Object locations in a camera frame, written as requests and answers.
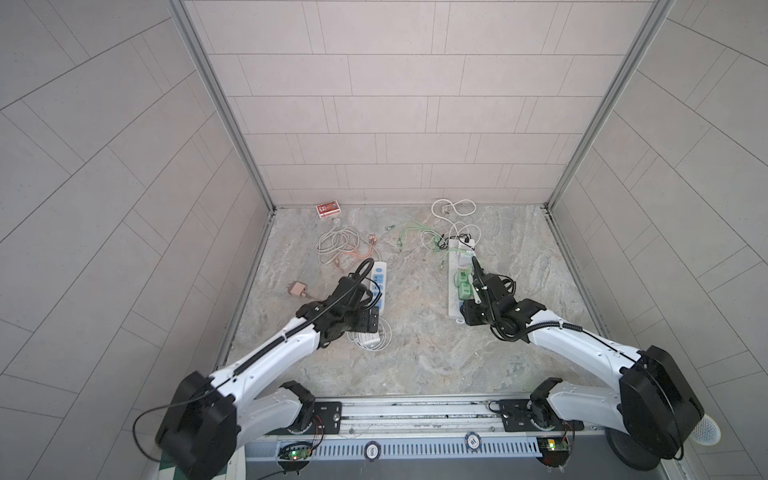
metal corner post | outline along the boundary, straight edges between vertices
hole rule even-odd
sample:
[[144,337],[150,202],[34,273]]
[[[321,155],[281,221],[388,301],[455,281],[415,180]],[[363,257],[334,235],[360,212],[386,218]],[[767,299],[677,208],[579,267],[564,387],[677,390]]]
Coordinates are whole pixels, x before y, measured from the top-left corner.
[[643,20],[643,24],[640,26],[640,30],[638,30],[637,35],[635,35],[632,45],[629,47],[627,54],[624,56],[624,60],[621,62],[621,66],[614,76],[611,85],[608,86],[605,96],[603,96],[587,129],[584,131],[584,135],[581,136],[573,156],[565,166],[565,170],[563,171],[558,184],[552,191],[552,195],[550,195],[545,203],[547,210],[550,212],[560,201],[565,188],[568,186],[568,182],[571,181],[571,178],[576,174],[578,166],[584,160],[584,157],[587,156],[587,152],[594,143],[594,139],[597,138],[608,115],[613,111],[616,102],[621,96],[621,92],[627,87],[632,74],[637,70],[637,66],[640,65],[640,62],[645,56],[645,52],[659,32],[659,29],[667,18],[667,13],[670,8],[672,8],[674,2],[675,0],[656,0],[650,7],[650,10]]
[[269,207],[270,215],[272,215],[275,210],[275,203],[272,201],[270,192],[264,185],[261,175],[259,175],[259,171],[256,168],[256,162],[253,161],[253,156],[250,154],[250,150],[248,150],[243,133],[237,126],[232,109],[227,102],[227,97],[224,95],[221,84],[214,73],[214,68],[208,61],[208,56],[206,55],[205,50],[203,50],[203,45],[197,37],[192,21],[189,18],[187,8],[184,6],[184,0],[168,0],[168,11],[170,12],[170,17],[176,24],[176,28],[181,34],[182,41],[190,52],[192,61],[194,62],[195,67],[197,67],[197,72],[200,73],[200,77],[203,79],[206,89],[210,92],[211,99],[214,101],[214,107],[216,107],[216,110],[219,112],[221,120],[224,123],[224,128],[227,130],[237,153],[243,160],[250,177],[256,183],[259,194]]

black mounting plate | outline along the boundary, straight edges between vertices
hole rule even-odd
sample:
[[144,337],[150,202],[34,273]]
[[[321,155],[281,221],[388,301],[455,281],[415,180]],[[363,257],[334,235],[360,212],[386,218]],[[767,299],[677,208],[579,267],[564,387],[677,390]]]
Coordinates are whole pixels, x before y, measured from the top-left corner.
[[[498,400],[498,409],[509,414],[507,418],[502,415],[505,432],[564,432],[567,428],[563,421],[558,419],[558,424],[552,430],[541,430],[531,422],[531,416],[526,415],[527,404],[528,399]],[[568,430],[584,430],[584,422],[581,420],[571,420],[568,424],[571,426]]]
[[[323,422],[323,428],[326,435],[337,435],[340,430],[341,424],[341,402],[315,402],[315,409],[312,417],[315,415],[320,417]],[[339,420],[334,420],[333,416],[338,415]],[[314,430],[311,428],[304,433],[294,433],[289,429],[277,429],[267,433],[267,435],[313,435]]]

black round object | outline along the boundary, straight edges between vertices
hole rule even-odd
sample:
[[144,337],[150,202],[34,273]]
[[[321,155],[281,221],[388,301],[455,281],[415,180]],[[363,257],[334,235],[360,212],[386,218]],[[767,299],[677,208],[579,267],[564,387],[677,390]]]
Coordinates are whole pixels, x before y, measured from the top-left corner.
[[605,429],[605,438],[619,460],[630,468],[647,472],[656,468],[661,461],[661,457],[643,448],[624,432]]

white power cord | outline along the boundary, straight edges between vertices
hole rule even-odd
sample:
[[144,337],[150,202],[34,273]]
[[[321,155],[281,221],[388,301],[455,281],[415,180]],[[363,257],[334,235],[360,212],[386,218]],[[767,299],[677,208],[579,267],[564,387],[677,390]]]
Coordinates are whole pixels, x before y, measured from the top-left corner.
[[[447,203],[447,205],[443,205],[442,206],[442,209],[440,210],[441,213],[448,214],[448,213],[450,213],[450,208],[453,208],[454,213],[456,213],[456,215],[459,215],[460,217],[467,217],[469,215],[472,215],[474,212],[476,212],[477,209],[478,209],[477,204],[475,204],[475,202],[473,202],[472,200],[469,200],[468,198],[459,200],[458,202],[455,202],[455,203],[451,202],[447,198],[441,198],[439,200],[435,200],[435,202],[432,204],[432,207],[430,208],[430,211],[432,212],[432,215],[434,215],[435,217],[439,218],[440,220],[445,220],[446,222],[451,224],[451,230],[449,230],[448,237],[453,237],[453,236],[458,237],[464,230],[466,230],[466,233],[469,233],[469,227],[474,227],[478,231],[478,237],[475,239],[475,245],[477,245],[478,242],[480,241],[480,237],[482,237],[482,231],[480,230],[480,227],[478,227],[474,223],[466,224],[464,222],[452,222],[452,221],[450,221],[449,219],[447,219],[445,217],[441,217],[440,215],[435,213],[435,205],[438,202],[446,202]],[[470,204],[472,204],[472,211],[471,212],[467,212],[465,214],[462,214],[462,213],[459,213],[458,210],[456,210],[456,205],[464,203],[464,202],[469,202]]]
[[384,350],[388,345],[389,342],[392,341],[392,327],[387,323],[386,320],[384,320],[382,317],[379,317],[379,342],[375,343],[373,345],[369,345],[366,342],[366,336],[372,335],[371,333],[359,333],[359,332],[347,332],[346,338],[349,339],[350,342],[354,343],[361,349],[367,351],[367,352],[381,352]]
[[[359,247],[361,242],[364,246],[368,247],[368,255],[361,254]],[[353,227],[334,227],[331,230],[325,232],[317,240],[315,245],[315,253],[317,253],[317,260],[321,265],[328,265],[333,263],[339,255],[350,255],[356,259],[365,259],[370,256],[371,253],[376,253],[376,256],[381,260],[381,254],[375,247],[376,238],[370,237],[368,240],[362,238],[360,233]]]

white cable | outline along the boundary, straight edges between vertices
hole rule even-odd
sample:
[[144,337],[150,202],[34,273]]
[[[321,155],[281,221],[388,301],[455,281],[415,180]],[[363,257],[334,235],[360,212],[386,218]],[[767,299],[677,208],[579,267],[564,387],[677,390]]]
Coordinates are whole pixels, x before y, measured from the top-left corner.
[[[452,221],[450,221],[449,219],[447,219],[445,217],[441,217],[440,215],[435,213],[435,205],[438,202],[446,202],[448,205],[451,206],[451,208],[453,208],[453,211],[456,213],[456,215],[459,215],[460,217],[467,217],[469,215],[472,215],[474,212],[476,212],[477,209],[478,209],[477,204],[475,202],[473,202],[472,200],[469,200],[468,198],[464,198],[464,199],[459,200],[458,202],[455,202],[455,203],[451,202],[447,198],[441,198],[439,200],[435,200],[435,202],[432,204],[432,207],[429,209],[432,212],[432,215],[434,215],[435,217],[439,218],[440,220],[445,220],[446,222],[451,224],[451,230],[449,230],[448,237],[458,237],[461,234],[461,232],[464,231],[464,230],[467,230],[467,233],[469,233],[469,227],[476,228],[477,231],[478,231],[478,237],[475,239],[475,245],[477,245],[478,242],[480,241],[480,237],[482,237],[482,231],[480,230],[480,227],[478,227],[474,223],[470,223],[468,225],[468,224],[466,224],[464,222],[452,222]],[[464,202],[469,202],[470,204],[472,204],[472,211],[471,212],[467,212],[466,214],[462,214],[462,213],[459,213],[459,211],[456,209],[456,205],[464,203]],[[443,213],[448,213],[448,212],[445,212],[445,210],[448,208],[448,205],[443,205],[443,207],[442,207]]]
[[359,336],[360,333],[358,332],[346,333],[346,338],[361,349],[367,352],[381,352],[389,345],[389,342],[392,341],[392,327],[389,325],[389,323],[387,323],[386,320],[384,320],[382,317],[379,317],[379,338],[381,340],[379,341],[378,345],[365,346],[362,344],[362,340],[360,340]]
[[[323,245],[325,242],[330,242],[330,245]],[[371,250],[371,243],[362,238],[360,233],[352,227],[332,228],[325,232],[317,240],[315,245],[315,253],[317,253],[317,260],[321,265],[328,265],[332,263],[339,255],[346,253],[351,257],[360,258],[359,246],[360,242],[363,242],[369,250]],[[373,252],[381,260],[381,254],[373,247]],[[323,259],[323,256],[330,255],[327,260]]]

